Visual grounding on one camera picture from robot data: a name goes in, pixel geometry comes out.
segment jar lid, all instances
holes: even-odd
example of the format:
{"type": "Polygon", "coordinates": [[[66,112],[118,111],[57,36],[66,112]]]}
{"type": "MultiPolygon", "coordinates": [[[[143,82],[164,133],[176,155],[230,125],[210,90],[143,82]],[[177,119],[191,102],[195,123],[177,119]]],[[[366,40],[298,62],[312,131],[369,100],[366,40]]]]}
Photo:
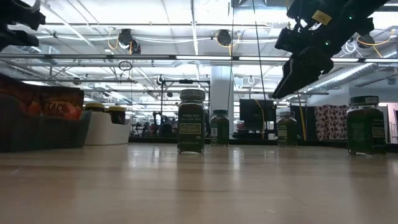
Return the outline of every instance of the jar lid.
{"type": "Polygon", "coordinates": [[[125,112],[126,109],[121,106],[110,106],[108,111],[122,111],[125,112]]]}
{"type": "Polygon", "coordinates": [[[86,103],[87,108],[104,108],[102,103],[86,103]]]}
{"type": "Polygon", "coordinates": [[[350,106],[377,105],[379,103],[378,96],[355,96],[349,99],[350,106]]]}
{"type": "Polygon", "coordinates": [[[203,90],[186,89],[180,91],[181,100],[205,100],[206,93],[203,90]]]}
{"type": "Polygon", "coordinates": [[[214,115],[228,115],[227,110],[213,110],[214,115]]]}
{"type": "Polygon", "coordinates": [[[279,113],[279,116],[281,117],[294,117],[295,113],[293,111],[283,111],[279,113]]]}

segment white container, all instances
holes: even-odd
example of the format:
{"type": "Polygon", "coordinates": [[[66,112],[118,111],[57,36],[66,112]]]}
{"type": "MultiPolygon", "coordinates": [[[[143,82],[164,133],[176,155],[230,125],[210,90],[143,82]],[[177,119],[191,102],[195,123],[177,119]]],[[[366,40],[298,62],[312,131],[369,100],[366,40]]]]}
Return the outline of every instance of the white container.
{"type": "Polygon", "coordinates": [[[131,119],[123,124],[114,124],[108,113],[92,112],[88,126],[86,145],[104,146],[129,142],[131,119]]]}

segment pillar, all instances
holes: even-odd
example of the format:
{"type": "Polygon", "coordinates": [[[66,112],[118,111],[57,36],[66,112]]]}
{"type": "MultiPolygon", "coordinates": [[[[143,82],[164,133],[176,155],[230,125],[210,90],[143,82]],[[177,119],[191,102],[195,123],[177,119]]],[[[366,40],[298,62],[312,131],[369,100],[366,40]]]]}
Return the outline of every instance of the pillar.
{"type": "Polygon", "coordinates": [[[229,119],[229,138],[235,132],[234,128],[234,83],[233,73],[229,66],[214,66],[210,75],[210,114],[213,110],[227,110],[229,119]]]}

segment patterned fabric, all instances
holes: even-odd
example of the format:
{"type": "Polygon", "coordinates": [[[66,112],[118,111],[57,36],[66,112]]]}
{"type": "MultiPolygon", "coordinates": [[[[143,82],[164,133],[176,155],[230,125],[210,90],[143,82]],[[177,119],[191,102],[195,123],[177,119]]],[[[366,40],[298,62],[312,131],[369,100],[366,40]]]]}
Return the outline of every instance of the patterned fabric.
{"type": "Polygon", "coordinates": [[[348,106],[323,105],[315,107],[318,140],[347,140],[348,106]]]}

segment wooden table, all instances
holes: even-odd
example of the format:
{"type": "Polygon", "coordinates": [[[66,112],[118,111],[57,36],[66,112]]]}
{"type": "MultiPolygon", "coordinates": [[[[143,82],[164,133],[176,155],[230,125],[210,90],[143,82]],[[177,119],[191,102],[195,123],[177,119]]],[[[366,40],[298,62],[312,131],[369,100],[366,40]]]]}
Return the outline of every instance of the wooden table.
{"type": "Polygon", "coordinates": [[[0,223],[397,223],[398,157],[173,144],[0,154],[0,223]]]}

